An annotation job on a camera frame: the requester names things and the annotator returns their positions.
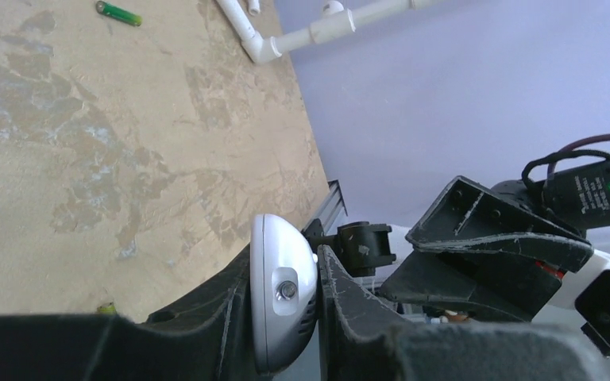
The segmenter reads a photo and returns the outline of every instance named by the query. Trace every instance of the white wall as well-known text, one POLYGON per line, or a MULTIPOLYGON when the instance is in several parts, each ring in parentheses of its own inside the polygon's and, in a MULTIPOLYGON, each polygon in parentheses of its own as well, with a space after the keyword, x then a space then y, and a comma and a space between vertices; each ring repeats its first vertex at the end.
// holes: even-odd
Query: white wall
MULTIPOLYGON (((322 1, 276 5, 290 31, 322 1)), ((414 225, 455 175, 491 187, 610 132, 610 1, 450 0, 291 57, 350 220, 414 225)))

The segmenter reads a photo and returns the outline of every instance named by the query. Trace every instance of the cable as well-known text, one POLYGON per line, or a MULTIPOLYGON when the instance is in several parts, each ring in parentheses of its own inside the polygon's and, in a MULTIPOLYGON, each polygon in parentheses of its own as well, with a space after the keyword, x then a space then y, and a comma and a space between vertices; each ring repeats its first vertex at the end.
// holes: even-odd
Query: cable
POLYGON ((576 158, 582 157, 582 156, 595 156, 595 157, 601 157, 605 160, 610 160, 610 153, 597 151, 594 149, 579 149, 577 151, 572 151, 572 150, 558 151, 558 152, 553 152, 550 155, 545 156, 541 159, 533 160, 533 161, 527 163, 527 165, 525 166, 525 169, 523 169, 523 174, 521 177, 523 180, 523 184, 525 184, 525 187, 527 188, 527 191, 529 192, 530 196, 532 198, 535 198, 535 201, 538 201, 538 202, 541 201, 542 190, 541 190, 541 188, 539 188, 538 185, 536 185, 530 179, 530 172, 532 172, 533 169, 535 169, 536 167, 541 166, 541 165, 547 165, 547 164, 555 165, 560 160, 576 159, 576 158))
MULTIPOLYGON (((594 137, 586 137, 584 139, 581 140, 577 140, 573 143, 569 143, 568 145, 562 147, 558 152, 568 152, 568 151, 573 151, 576 148, 580 148, 583 147, 584 145, 589 145, 589 144, 595 144, 595 143, 602 143, 605 141, 610 141, 610 133, 606 133, 603 135, 596 135, 594 137)), ((546 177, 553 175, 553 172, 555 171, 555 163, 551 163, 548 164, 548 170, 546 172, 546 177)))

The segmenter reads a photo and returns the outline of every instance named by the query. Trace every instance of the concrete floor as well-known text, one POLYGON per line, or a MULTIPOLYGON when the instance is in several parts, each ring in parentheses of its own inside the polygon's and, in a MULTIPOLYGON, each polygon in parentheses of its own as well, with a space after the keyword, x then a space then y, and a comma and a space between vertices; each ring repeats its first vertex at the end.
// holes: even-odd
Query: concrete floor
POLYGON ((0 2, 0 314, 142 321, 328 191, 287 57, 250 63, 214 0, 115 2, 143 25, 0 2))

